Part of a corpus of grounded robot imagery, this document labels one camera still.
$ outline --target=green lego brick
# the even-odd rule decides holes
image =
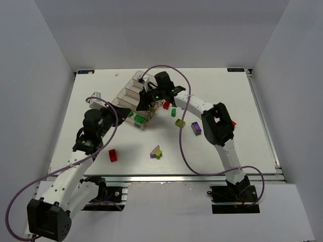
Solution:
[[[173,108],[172,109],[172,117],[175,117],[176,116],[176,108]]]
[[[145,122],[146,118],[144,118],[143,116],[140,116],[140,115],[138,115],[138,114],[137,114],[137,115],[134,117],[134,120],[135,120],[136,122],[140,123],[140,124],[143,124],[143,123]]]
[[[181,120],[180,120],[179,118],[176,120],[175,125],[176,125],[176,126],[178,126],[178,127],[180,127],[180,126],[181,126]]]
[[[155,153],[155,157],[157,157],[158,159],[161,158],[161,156],[163,155],[161,150],[157,150]]]

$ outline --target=white wall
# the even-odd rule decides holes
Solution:
[[[35,0],[78,68],[253,68],[289,0]]]
[[[73,73],[33,0],[0,1],[0,234],[13,195],[46,174],[73,84]],[[22,235],[34,188],[10,213]]]
[[[254,68],[284,174],[323,241],[323,2],[292,0]]]

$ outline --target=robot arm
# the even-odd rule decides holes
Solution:
[[[188,96],[189,95],[187,91],[180,92],[177,96],[174,97],[175,105],[184,109]],[[219,153],[224,169],[228,170],[231,168],[241,167],[237,152],[234,148],[233,133],[229,132],[228,134],[226,134],[226,132],[223,132],[222,135],[226,134],[225,136],[229,137],[227,137],[226,139],[225,137],[224,139],[221,139],[221,134],[219,134],[219,132],[216,132],[216,130],[219,130],[221,128],[221,124],[217,124],[214,118],[220,117],[220,114],[222,116],[226,116],[226,120],[220,120],[223,122],[223,126],[225,127],[227,125],[228,129],[234,129],[225,105],[222,103],[213,105],[199,99],[198,97],[191,96],[187,111],[202,120],[205,137],[211,144],[214,145],[217,152]],[[244,181],[245,176],[246,174],[242,169],[233,170],[226,173],[226,180],[230,184],[236,185]]]
[[[166,72],[158,73],[154,77],[157,87],[148,91],[144,89],[139,93],[140,102],[137,110],[149,110],[149,107],[154,106],[154,103],[161,99],[184,109],[189,97],[185,88],[175,87]],[[226,106],[223,103],[211,104],[191,96],[187,111],[202,120],[204,135],[219,153],[224,169],[240,168],[241,165],[234,148],[234,126]],[[226,182],[237,197],[250,186],[249,179],[242,169],[227,172]]]
[[[77,161],[96,154],[103,146],[102,138],[116,123],[115,115],[110,107],[95,101],[84,115],[83,128],[76,137],[75,145],[67,165],[71,168],[58,175],[54,184],[39,200],[32,199],[27,206],[29,231],[31,233],[63,241],[67,236],[72,219],[85,205],[95,199],[102,201],[106,196],[105,180],[100,176],[86,178],[78,187],[84,172],[91,166],[95,156],[78,165]],[[118,115],[118,124],[127,118],[131,109],[113,106]]]

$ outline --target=cable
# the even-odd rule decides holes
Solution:
[[[109,200],[111,198],[111,195],[110,196],[108,196],[108,198],[107,199],[105,199],[104,201],[107,201],[107,200]]]
[[[176,71],[177,73],[179,73],[185,79],[185,81],[187,82],[187,85],[188,85],[188,98],[187,98],[186,106],[185,106],[185,109],[184,109],[184,112],[183,112],[181,126],[180,126],[180,134],[179,134],[180,151],[181,151],[182,158],[183,158],[183,160],[184,160],[187,168],[189,168],[189,170],[191,172],[193,172],[194,174],[199,175],[199,176],[217,176],[217,175],[223,175],[223,174],[225,174],[225,173],[227,173],[229,171],[239,170],[239,169],[244,169],[244,168],[252,168],[252,169],[255,169],[256,171],[258,171],[258,173],[261,176],[261,179],[262,179],[262,190],[261,190],[261,193],[260,193],[260,196],[258,197],[258,199],[254,203],[252,203],[250,205],[246,205],[246,207],[251,207],[251,206],[255,205],[262,198],[262,195],[263,195],[263,192],[264,192],[264,177],[263,177],[261,171],[259,169],[257,169],[256,167],[251,166],[251,165],[246,165],[246,166],[241,166],[240,168],[239,167],[236,167],[236,168],[231,168],[231,169],[224,170],[224,171],[221,171],[221,172],[218,172],[218,173],[209,173],[209,174],[207,174],[207,173],[199,173],[199,172],[193,170],[193,168],[188,164],[188,162],[186,160],[186,157],[184,155],[184,152],[183,152],[183,146],[182,146],[182,128],[183,128],[184,117],[185,117],[185,114],[186,114],[187,109],[188,109],[188,104],[189,104],[190,99],[191,99],[191,84],[188,81],[188,79],[186,78],[186,76],[181,71],[177,70],[174,67],[168,66],[168,65],[156,65],[156,66],[150,67],[150,68],[148,68],[144,72],[144,74],[142,76],[146,75],[147,72],[150,71],[151,69],[157,68],[157,67],[166,67],[166,68],[173,69],[174,71]]]
[[[112,202],[112,201],[90,203],[90,204],[86,204],[85,207],[94,206],[94,205],[98,205],[98,204],[102,204],[102,203],[107,203],[107,204],[110,203],[110,204],[115,205],[120,211],[123,210],[118,204],[116,204],[115,202]]]
[[[96,152],[94,152],[93,154],[91,154],[91,155],[89,155],[89,156],[87,156],[87,157],[85,157],[85,158],[83,158],[83,159],[81,159],[81,160],[79,160],[79,161],[77,161],[77,162],[75,162],[75,163],[73,163],[72,165],[78,165],[78,164],[80,164],[80,163],[82,163],[82,162],[84,162],[84,161],[86,161],[86,160],[88,160],[88,159],[90,159],[90,158],[92,158],[93,156],[95,156],[95,155],[97,155],[101,150],[103,150],[109,143],[110,143],[110,141],[112,140],[112,138],[115,136],[115,134],[116,134],[116,131],[117,131],[117,128],[118,128],[118,114],[117,114],[117,112],[116,112],[116,110],[113,108],[113,106],[112,105],[110,105],[110,103],[109,102],[107,102],[107,101],[105,101],[105,100],[103,100],[103,99],[101,99],[101,98],[99,98],[99,97],[88,97],[88,98],[86,98],[85,99],[85,101],[87,102],[88,100],[90,100],[90,99],[97,99],[97,100],[100,100],[100,101],[102,101],[102,102],[104,102],[107,106],[109,106],[111,109],[112,109],[112,111],[114,112],[114,115],[115,115],[115,117],[116,117],[116,126],[115,126],[115,129],[114,129],[114,131],[113,131],[113,133],[112,133],[112,135],[111,135],[111,137],[109,138],[109,140],[100,148],[100,149],[98,149]],[[36,179],[36,180],[34,180],[34,181],[32,181],[31,183],[29,183],[29,184],[27,184],[26,186],[24,186],[23,188],[21,188],[15,195],[14,195],[14,197],[11,199],[11,201],[9,202],[9,205],[8,205],[8,207],[7,207],[7,210],[6,210],[6,215],[5,215],[5,223],[6,223],[6,228],[7,228],[7,230],[8,230],[8,232],[11,234],[11,236],[12,237],[14,237],[15,239],[18,239],[18,240],[20,240],[20,241],[33,241],[33,240],[36,240],[36,239],[38,239],[38,238],[40,238],[40,236],[37,236],[37,237],[35,237],[35,238],[22,238],[22,237],[20,237],[20,236],[18,236],[17,234],[15,234],[14,232],[13,232],[13,230],[11,229],[11,227],[10,227],[10,224],[9,224],[9,212],[10,212],[10,209],[11,209],[11,207],[12,207],[12,204],[14,203],[14,201],[16,200],[16,198],[24,191],[24,190],[26,190],[28,187],[30,187],[30,186],[32,186],[32,185],[34,185],[35,183],[37,183],[37,182],[39,182],[39,181],[41,181],[41,180],[44,180],[44,179],[46,179],[47,177],[49,177],[49,176],[53,176],[53,175],[55,175],[56,173],[59,173],[59,172],[62,172],[62,171],[65,171],[65,170],[68,170],[68,169],[70,169],[71,168],[71,166],[65,166],[65,167],[63,167],[63,168],[61,168],[61,169],[58,169],[58,170],[56,170],[56,171],[53,171],[52,173],[50,173],[50,174],[47,174],[46,176],[44,176],[44,177],[41,177],[41,178],[39,178],[39,179]]]
[[[240,206],[243,206],[247,202],[247,197],[245,197],[243,203]]]

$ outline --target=white cable tie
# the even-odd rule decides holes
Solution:
[[[70,167],[70,168],[76,168],[76,166],[75,166],[75,165],[73,165],[73,164],[70,164],[70,165],[69,165],[69,167]]]

